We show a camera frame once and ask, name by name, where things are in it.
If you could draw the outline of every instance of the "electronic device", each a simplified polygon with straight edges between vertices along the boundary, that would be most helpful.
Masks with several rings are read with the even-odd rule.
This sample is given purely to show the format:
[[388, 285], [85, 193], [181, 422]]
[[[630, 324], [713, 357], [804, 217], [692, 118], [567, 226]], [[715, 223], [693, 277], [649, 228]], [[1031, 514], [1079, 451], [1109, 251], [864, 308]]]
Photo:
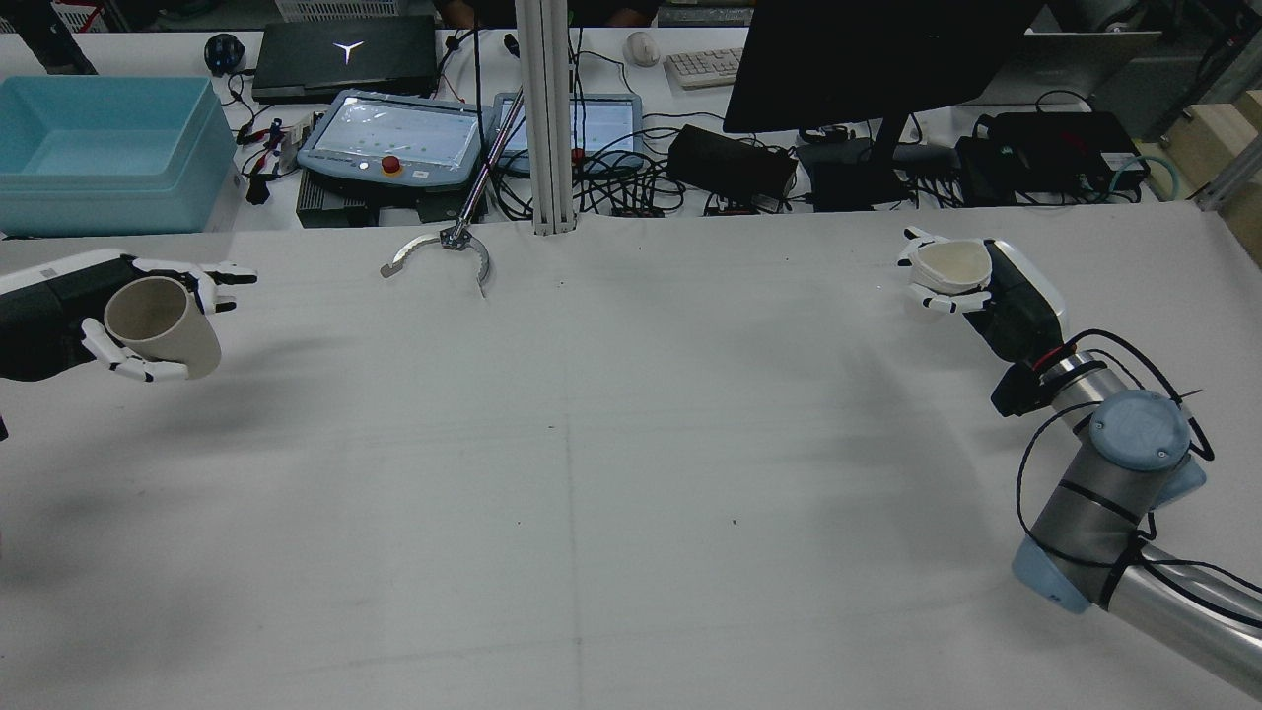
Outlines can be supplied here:
[[1016, 204], [1016, 175], [1025, 170], [1011, 146], [984, 137], [963, 136], [955, 143], [959, 188], [967, 207]]
[[704, 88], [707, 86], [728, 86], [736, 81], [745, 49], [707, 49], [705, 52], [683, 52], [668, 54], [663, 66], [666, 76], [679, 88]]
[[221, 32], [206, 40], [202, 58], [206, 59], [206, 68], [211, 69], [211, 74], [228, 74], [245, 62], [245, 44], [241, 44], [235, 35]]
[[468, 182], [481, 148], [475, 106], [348, 90], [298, 150], [298, 164], [341, 180], [442, 189]]
[[271, 23], [251, 95], [260, 103], [326, 103], [345, 88], [429, 96], [437, 81], [432, 16]]
[[666, 174], [741, 204], [755, 195], [784, 199], [789, 178], [798, 169], [784, 151], [758, 148], [685, 125], [670, 144]]
[[1042, 8], [1036, 0], [779, 0], [756, 5], [723, 120], [727, 132], [881, 119], [837, 175], [906, 197], [893, 150], [914, 111], [982, 93]]
[[1023, 34], [986, 91], [964, 103], [1016, 106], [1078, 101], [1065, 91], [1090, 96], [1160, 38], [1160, 32]]
[[622, 45], [622, 54], [637, 67], [651, 67], [661, 61], [661, 49], [647, 32], [632, 32]]
[[[495, 124], [502, 125], [512, 106], [515, 93], [495, 96]], [[644, 105], [636, 93], [584, 93], [582, 100], [572, 96], [570, 146], [584, 153], [588, 173], [608, 170], [636, 170], [644, 159]], [[517, 117], [504, 148], [498, 165], [514, 173], [530, 172], [530, 154], [526, 151], [526, 119]]]
[[1013, 112], [983, 116], [979, 125], [1005, 165], [1001, 179], [1017, 192], [1103, 194], [1109, 187], [1135, 189], [1148, 177], [1113, 113]]
[[367, 199], [324, 189], [310, 170], [302, 172], [294, 212], [307, 228], [377, 226], [377, 209]]

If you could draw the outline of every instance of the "computer mouse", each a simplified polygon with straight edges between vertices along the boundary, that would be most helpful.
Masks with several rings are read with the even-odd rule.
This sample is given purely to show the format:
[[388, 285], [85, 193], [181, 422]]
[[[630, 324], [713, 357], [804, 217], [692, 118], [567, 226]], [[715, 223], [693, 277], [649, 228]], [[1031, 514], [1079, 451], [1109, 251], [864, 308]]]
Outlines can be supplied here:
[[206, 40], [206, 68], [215, 76], [235, 72], [245, 63], [245, 45], [236, 37], [220, 33]]
[[652, 35], [647, 32], [632, 32], [627, 35], [627, 43], [622, 47], [622, 53], [632, 64], [651, 67], [661, 59], [661, 50]]

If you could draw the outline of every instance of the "aluminum extrusion pillar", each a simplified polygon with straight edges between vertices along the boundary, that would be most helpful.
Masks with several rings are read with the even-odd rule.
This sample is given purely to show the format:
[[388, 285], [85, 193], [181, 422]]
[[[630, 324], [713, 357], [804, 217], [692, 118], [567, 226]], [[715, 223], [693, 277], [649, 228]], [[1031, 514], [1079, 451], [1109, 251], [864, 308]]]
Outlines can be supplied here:
[[569, 23], [564, 0], [517, 0], [535, 233], [574, 228]]

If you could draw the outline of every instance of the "metal rod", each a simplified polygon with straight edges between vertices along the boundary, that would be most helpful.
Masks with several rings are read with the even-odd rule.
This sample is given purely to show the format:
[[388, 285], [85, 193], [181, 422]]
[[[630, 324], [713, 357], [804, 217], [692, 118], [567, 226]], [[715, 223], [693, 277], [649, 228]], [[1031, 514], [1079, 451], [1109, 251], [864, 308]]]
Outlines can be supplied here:
[[491, 170], [495, 169], [495, 164], [500, 161], [500, 156], [504, 155], [504, 148], [509, 144], [509, 139], [512, 136], [512, 124], [521, 115], [521, 97], [522, 91], [519, 88], [517, 95], [512, 97], [512, 105], [509, 106], [509, 113], [504, 119], [504, 124], [500, 126], [500, 132], [496, 134], [495, 141], [491, 143], [491, 149], [486, 155], [486, 160], [482, 163], [482, 168], [478, 169], [477, 177], [473, 179], [473, 187], [469, 189], [469, 194], [464, 198], [464, 206], [461, 207], [461, 212], [456, 216], [456, 223], [452, 224], [452, 232], [459, 235], [463, 233], [466, 227], [473, 221], [473, 213], [477, 211], [477, 203], [482, 199], [482, 192], [486, 190], [486, 183], [491, 179]]
[[[1169, 560], [1153, 546], [1146, 560]], [[1191, 566], [1157, 566], [1177, 586], [1223, 609], [1262, 619], [1262, 600]], [[1151, 570], [1132, 566], [1118, 583], [1108, 612], [1189, 661], [1262, 700], [1262, 629], [1219, 615], [1188, 599]]]

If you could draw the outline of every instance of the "white table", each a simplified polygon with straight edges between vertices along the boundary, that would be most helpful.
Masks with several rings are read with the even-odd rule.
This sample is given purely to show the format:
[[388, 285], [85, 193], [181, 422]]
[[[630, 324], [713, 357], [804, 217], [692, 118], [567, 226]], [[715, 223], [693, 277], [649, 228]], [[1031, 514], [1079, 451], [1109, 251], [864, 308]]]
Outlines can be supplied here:
[[[1189, 203], [910, 214], [1011, 240], [1219, 453], [1160, 544], [1262, 579], [1262, 277]], [[904, 317], [907, 213], [0, 242], [231, 257], [223, 363], [0, 381], [0, 697], [45, 707], [1238, 709], [1016, 583], [1041, 417], [959, 319]], [[1075, 450], [1049, 430], [1042, 506]]]

